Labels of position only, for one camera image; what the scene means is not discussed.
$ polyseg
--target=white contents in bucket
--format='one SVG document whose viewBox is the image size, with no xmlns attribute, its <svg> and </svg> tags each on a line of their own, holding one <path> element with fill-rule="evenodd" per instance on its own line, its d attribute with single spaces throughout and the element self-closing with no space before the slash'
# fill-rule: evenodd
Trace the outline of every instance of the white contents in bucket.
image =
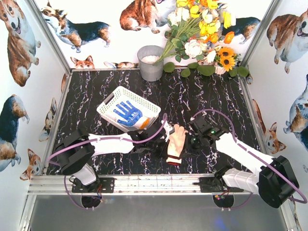
<svg viewBox="0 0 308 231">
<path fill-rule="evenodd" d="M 142 62 L 146 63 L 146 64 L 154 64 L 157 60 L 159 59 L 158 56 L 155 55 L 149 55 L 149 56 L 145 56 L 141 59 Z"/>
</svg>

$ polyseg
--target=flower bouquet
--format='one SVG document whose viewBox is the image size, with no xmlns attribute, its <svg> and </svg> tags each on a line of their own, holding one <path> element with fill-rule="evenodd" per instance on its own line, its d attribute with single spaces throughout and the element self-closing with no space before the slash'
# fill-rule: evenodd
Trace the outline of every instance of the flower bouquet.
<svg viewBox="0 0 308 231">
<path fill-rule="evenodd" d="M 218 0 L 177 0 L 177 8 L 168 15 L 167 21 L 170 31 L 165 32 L 166 46 L 157 62 L 173 56 L 177 62 L 195 58 L 198 62 L 189 64 L 181 73 L 183 77 L 190 75 L 190 68 L 197 68 L 205 76 L 226 71 L 237 75 L 234 67 L 239 55 L 231 48 L 216 44 L 230 44 L 234 37 L 233 31 L 222 36 L 223 27 L 227 29 L 236 24 L 227 4 Z M 174 68 L 172 62 L 164 66 L 166 72 Z"/>
</svg>

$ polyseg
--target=gray floor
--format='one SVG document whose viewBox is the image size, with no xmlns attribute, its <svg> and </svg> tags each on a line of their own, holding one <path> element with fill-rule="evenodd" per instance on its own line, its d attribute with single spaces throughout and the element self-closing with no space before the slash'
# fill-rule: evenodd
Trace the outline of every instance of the gray floor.
<svg viewBox="0 0 308 231">
<path fill-rule="evenodd" d="M 235 206 L 248 195 L 235 196 Z M 258 196 L 223 212 L 212 196 L 105 196 L 85 211 L 67 196 L 38 196 L 32 231 L 286 231 L 282 213 Z"/>
</svg>

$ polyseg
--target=plastic basket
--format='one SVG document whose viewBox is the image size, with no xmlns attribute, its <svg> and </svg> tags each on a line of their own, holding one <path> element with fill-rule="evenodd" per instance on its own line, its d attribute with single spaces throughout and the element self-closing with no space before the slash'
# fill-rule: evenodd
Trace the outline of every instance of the plastic basket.
<svg viewBox="0 0 308 231">
<path fill-rule="evenodd" d="M 134 127 L 126 127 L 124 125 L 121 125 L 115 121 L 115 119 L 112 119 L 107 112 L 112 111 L 117 104 L 120 104 L 121 102 L 130 101 L 132 105 L 134 105 L 137 108 L 143 108 L 147 110 L 147 117 L 150 118 L 150 122 L 145 128 L 148 128 L 151 126 L 156 119 L 158 118 L 158 115 L 160 113 L 160 107 L 155 105 L 154 103 L 151 103 L 150 101 L 144 99 L 143 97 L 131 92 L 130 90 L 119 86 L 117 87 L 102 103 L 98 106 L 97 112 L 101 114 L 103 119 L 108 121 L 109 123 L 116 126 L 118 129 L 122 130 L 123 132 L 133 131 L 136 130 Z"/>
</svg>

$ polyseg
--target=black marble table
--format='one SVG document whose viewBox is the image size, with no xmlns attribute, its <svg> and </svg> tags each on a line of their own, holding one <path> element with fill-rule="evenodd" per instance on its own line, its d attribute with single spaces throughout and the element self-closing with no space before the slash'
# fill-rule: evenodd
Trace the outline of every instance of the black marble table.
<svg viewBox="0 0 308 231">
<path fill-rule="evenodd" d="M 102 101 L 117 87 L 123 86 L 161 107 L 168 114 L 169 123 L 187 125 L 198 111 L 212 108 L 232 119 L 237 137 L 258 148 L 256 134 L 249 117 L 240 83 L 227 76 L 202 77 L 192 72 L 188 78 L 180 77 L 180 70 L 164 74 L 157 82 L 141 78 L 139 70 L 108 70 L 74 72 L 61 115 L 55 143 L 78 126 L 85 126 L 89 133 L 116 135 L 123 133 L 101 118 L 96 111 Z M 207 113 L 212 125 L 230 127 L 222 116 Z M 148 154 L 107 154 L 94 157 L 90 164 L 98 174 L 184 174 L 212 173 L 225 165 L 239 170 L 245 168 L 235 160 L 211 148 L 204 148 L 196 158 L 182 160 L 181 166 L 171 166 L 165 160 L 151 159 Z M 49 164 L 47 175 L 60 174 L 59 167 Z"/>
</svg>

